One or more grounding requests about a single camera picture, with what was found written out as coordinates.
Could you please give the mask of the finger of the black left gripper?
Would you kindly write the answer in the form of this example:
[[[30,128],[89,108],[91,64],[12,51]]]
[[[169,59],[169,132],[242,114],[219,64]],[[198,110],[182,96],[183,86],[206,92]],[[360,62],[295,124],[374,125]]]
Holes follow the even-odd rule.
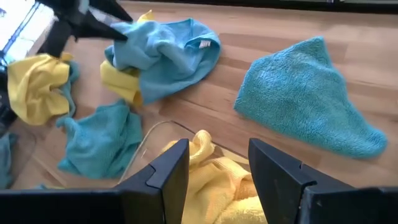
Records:
[[[133,21],[133,18],[116,0],[90,0],[90,6],[112,15],[122,21]]]
[[[127,40],[127,37],[118,30],[97,20],[92,13],[87,12],[84,19],[73,29],[73,36],[78,38],[100,38],[111,40]]]

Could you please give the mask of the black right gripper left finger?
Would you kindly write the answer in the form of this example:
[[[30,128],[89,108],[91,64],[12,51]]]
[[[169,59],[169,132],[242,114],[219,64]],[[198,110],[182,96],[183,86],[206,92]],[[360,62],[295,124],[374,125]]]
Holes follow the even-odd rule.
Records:
[[[109,189],[0,190],[0,224],[181,224],[189,141]]]

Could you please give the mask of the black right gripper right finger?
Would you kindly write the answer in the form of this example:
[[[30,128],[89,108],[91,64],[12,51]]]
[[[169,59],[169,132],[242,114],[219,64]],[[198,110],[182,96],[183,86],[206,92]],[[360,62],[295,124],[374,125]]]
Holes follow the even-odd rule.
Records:
[[[268,224],[398,224],[398,187],[355,188],[257,138],[248,156]]]

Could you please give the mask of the yellow microfiber towel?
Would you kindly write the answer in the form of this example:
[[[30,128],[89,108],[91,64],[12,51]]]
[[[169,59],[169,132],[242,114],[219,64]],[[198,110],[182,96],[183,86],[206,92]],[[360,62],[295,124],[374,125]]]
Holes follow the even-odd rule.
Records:
[[[233,201],[214,224],[268,224],[258,196]]]
[[[105,49],[106,60],[100,65],[102,83],[135,107],[144,103],[139,75],[142,70],[147,70],[154,64],[145,54],[148,37],[141,24],[154,19],[150,10],[141,15],[135,24],[121,23],[119,27],[125,28],[124,32],[129,37],[125,41],[115,41]]]
[[[38,54],[7,66],[7,90],[11,109],[30,125],[45,124],[51,117],[66,114],[71,103],[61,93],[67,83],[73,56],[59,58]]]
[[[189,148],[182,224],[214,224],[233,201],[258,196],[250,172],[228,157],[210,159],[216,146],[207,131],[197,132]]]

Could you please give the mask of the bright window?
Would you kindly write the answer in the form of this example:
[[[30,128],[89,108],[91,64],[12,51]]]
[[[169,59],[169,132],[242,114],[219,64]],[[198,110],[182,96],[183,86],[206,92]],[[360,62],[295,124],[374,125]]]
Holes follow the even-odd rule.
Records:
[[[0,65],[24,58],[52,19],[35,0],[0,0]]]

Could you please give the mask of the clear plastic bin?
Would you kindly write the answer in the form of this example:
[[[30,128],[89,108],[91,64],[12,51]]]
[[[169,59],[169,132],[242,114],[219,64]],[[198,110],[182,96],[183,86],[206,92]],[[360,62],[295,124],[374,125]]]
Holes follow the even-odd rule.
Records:
[[[130,176],[134,175],[144,166],[148,165],[149,162],[153,161],[157,156],[170,148],[178,140],[188,139],[190,142],[197,132],[188,129],[175,121],[162,121],[155,124],[144,136],[144,139],[137,148],[137,151],[134,153],[128,168],[124,171],[121,180],[126,180]],[[245,157],[240,156],[234,151],[218,144],[212,139],[212,137],[211,141],[216,146],[216,149],[210,156],[210,159],[228,157],[251,173],[249,161]]]

